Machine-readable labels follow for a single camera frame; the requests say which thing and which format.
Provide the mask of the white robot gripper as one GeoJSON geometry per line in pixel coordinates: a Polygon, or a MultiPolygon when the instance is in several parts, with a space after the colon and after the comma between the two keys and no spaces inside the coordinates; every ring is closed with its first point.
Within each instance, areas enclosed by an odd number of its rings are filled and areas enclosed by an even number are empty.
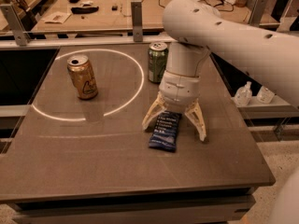
{"type": "Polygon", "coordinates": [[[146,130],[151,121],[166,109],[182,112],[186,108],[185,116],[196,128],[199,139],[204,142],[206,125],[202,109],[196,100],[199,97],[199,82],[199,77],[179,76],[165,71],[159,86],[160,91],[143,118],[142,128],[146,130]]]}

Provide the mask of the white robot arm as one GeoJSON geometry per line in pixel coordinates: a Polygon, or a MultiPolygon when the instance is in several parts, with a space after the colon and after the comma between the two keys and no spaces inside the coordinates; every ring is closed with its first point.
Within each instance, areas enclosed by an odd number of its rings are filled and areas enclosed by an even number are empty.
{"type": "Polygon", "coordinates": [[[206,137],[195,85],[198,67],[210,51],[240,71],[248,71],[292,106],[299,106],[299,38],[226,21],[213,7],[192,0],[169,2],[163,25],[175,42],[170,46],[157,98],[143,119],[144,128],[169,104],[184,105],[199,136],[206,137]]]}

